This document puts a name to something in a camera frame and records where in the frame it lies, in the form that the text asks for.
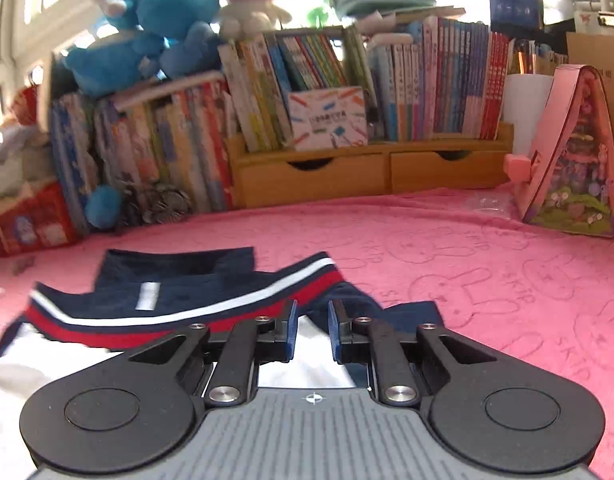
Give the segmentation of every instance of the pink dollhouse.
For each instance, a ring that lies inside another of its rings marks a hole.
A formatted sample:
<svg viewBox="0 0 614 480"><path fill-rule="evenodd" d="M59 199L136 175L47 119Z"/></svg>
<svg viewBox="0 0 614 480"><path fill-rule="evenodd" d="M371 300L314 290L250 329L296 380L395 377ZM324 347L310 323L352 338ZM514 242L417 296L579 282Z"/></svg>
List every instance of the pink dollhouse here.
<svg viewBox="0 0 614 480"><path fill-rule="evenodd" d="M614 236L614 138L598 71L562 65L529 156L507 155L523 222Z"/></svg>

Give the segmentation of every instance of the pink blanket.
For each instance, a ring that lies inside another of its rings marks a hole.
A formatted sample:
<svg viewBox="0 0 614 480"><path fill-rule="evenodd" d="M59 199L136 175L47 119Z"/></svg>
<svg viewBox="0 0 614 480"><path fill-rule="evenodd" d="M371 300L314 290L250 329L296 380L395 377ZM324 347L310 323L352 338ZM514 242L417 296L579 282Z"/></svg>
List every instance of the pink blanket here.
<svg viewBox="0 0 614 480"><path fill-rule="evenodd" d="M505 209L508 196L441 190L344 199L92 236L38 254L18 278L12 261L2 262L0 330L24 308L36 280L90 290L108 248L253 245L261 270L327 251L348 281L383 306L433 299L449 328L590 389L607 415L592 467L614 480L614 239L526 226L509 212L487 211L491 205Z"/></svg>

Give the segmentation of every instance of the silver bolt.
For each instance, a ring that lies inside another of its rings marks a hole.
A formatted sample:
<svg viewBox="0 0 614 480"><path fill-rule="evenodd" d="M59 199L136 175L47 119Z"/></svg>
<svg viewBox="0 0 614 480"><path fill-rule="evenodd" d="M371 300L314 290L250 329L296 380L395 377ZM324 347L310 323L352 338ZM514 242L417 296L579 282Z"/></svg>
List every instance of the silver bolt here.
<svg viewBox="0 0 614 480"><path fill-rule="evenodd" d="M233 402L241 396L241 392L238 388L233 386L216 386L211 392L209 392L209 398L213 402Z"/></svg>
<svg viewBox="0 0 614 480"><path fill-rule="evenodd" d="M391 402L409 402L416 398L416 392L409 386L390 386L385 390L385 397Z"/></svg>

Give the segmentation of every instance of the white tag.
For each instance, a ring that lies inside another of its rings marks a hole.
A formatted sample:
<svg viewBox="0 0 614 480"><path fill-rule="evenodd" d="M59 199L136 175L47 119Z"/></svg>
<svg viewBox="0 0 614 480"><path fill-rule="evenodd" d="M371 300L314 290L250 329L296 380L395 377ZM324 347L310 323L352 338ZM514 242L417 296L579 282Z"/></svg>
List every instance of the white tag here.
<svg viewBox="0 0 614 480"><path fill-rule="evenodd" d="M136 310L153 310L156 308L159 290L161 290L159 282L144 282L140 286L140 296L138 297Z"/></svg>

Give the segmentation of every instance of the drawer handle cutout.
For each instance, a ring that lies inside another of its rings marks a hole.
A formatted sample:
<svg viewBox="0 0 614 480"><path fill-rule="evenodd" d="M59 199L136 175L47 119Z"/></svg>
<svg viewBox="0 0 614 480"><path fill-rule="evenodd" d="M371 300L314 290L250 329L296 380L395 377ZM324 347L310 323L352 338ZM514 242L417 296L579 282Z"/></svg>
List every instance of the drawer handle cutout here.
<svg viewBox="0 0 614 480"><path fill-rule="evenodd" d="M333 157L328 158L313 158L312 160L299 160L296 162L287 162L293 168L296 168L299 171L316 171L320 168L324 168L327 166L333 159Z"/></svg>
<svg viewBox="0 0 614 480"><path fill-rule="evenodd" d="M471 152L471 150L443 150L435 153L440 158L452 162L453 160L461 160L462 158L469 156Z"/></svg>

